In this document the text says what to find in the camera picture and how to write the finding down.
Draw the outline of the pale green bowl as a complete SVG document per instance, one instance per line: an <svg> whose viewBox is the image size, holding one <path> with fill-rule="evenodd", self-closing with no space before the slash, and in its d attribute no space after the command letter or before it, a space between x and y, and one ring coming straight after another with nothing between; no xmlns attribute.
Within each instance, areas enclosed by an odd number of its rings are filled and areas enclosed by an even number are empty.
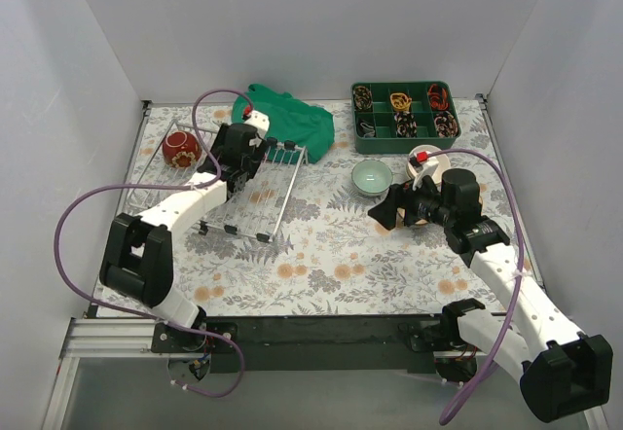
<svg viewBox="0 0 623 430"><path fill-rule="evenodd" d="M378 160L364 160L354 166L351 181L359 193L376 197L385 192L393 181L391 169Z"/></svg>

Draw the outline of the white bowl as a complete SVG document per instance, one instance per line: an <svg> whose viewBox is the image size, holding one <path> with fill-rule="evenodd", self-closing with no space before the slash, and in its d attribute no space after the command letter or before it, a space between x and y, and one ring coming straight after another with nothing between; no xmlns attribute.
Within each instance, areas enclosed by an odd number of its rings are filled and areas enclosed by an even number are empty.
<svg viewBox="0 0 623 430"><path fill-rule="evenodd" d="M434 171L430 174L433 182L440 186L442 175L451 168L450 160L444 154L434 155L440 152L440 149L432 145L420 145L411 150L408 155L406 171L410 179L418 180L425 170L434 167ZM418 156L427 154L428 158L424 162L418 161Z"/></svg>

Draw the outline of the red floral bowl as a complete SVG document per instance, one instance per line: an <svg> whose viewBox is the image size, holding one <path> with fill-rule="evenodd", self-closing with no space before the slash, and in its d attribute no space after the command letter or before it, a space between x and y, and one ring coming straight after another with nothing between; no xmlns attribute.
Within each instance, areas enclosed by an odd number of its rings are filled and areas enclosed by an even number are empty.
<svg viewBox="0 0 623 430"><path fill-rule="evenodd" d="M173 168L187 168L195 165L202 156L202 149L194 134L176 130L162 143L165 163Z"/></svg>

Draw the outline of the black patterned bowl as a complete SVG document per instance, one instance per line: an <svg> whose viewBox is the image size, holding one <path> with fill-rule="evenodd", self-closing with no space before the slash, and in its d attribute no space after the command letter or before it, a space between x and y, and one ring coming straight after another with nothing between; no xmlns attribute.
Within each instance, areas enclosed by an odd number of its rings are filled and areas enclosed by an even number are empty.
<svg viewBox="0 0 623 430"><path fill-rule="evenodd" d="M399 208L397 210L397 227L398 228L410 228L416 227L421 228L428 224L428 222L422 218L417 218L411 214L408 214L404 208Z"/></svg>

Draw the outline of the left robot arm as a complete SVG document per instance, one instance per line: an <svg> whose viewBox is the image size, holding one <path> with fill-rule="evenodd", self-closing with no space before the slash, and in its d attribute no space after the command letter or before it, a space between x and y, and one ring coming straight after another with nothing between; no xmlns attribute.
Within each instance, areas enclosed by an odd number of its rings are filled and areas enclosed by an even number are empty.
<svg viewBox="0 0 623 430"><path fill-rule="evenodd" d="M244 189L266 153L266 115L252 113L243 123L220 127L210 153L192 175L188 190L174 192L136 216L122 213L112 222L99 281L131 298L155 316L177 324L173 339L188 352L200 350L207 330L201 309L173 286L173 241L202 216Z"/></svg>

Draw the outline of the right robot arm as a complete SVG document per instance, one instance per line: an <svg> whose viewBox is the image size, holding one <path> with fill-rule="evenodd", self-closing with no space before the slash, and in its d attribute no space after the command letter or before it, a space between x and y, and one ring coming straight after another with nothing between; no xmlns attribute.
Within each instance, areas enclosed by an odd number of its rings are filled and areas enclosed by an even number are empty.
<svg viewBox="0 0 623 430"><path fill-rule="evenodd" d="M504 230L483 215L480 188L466 169L449 169L441 185L423 176L389 187L368 214L385 229L425 220L443 228L452 251L504 305L514 326L505 332L483 305L446 305L440 326L451 349L472 344L487 353L519 384L531 412L543 422L584 412L608 402L613 351L601 335L587 336L516 267L517 256Z"/></svg>

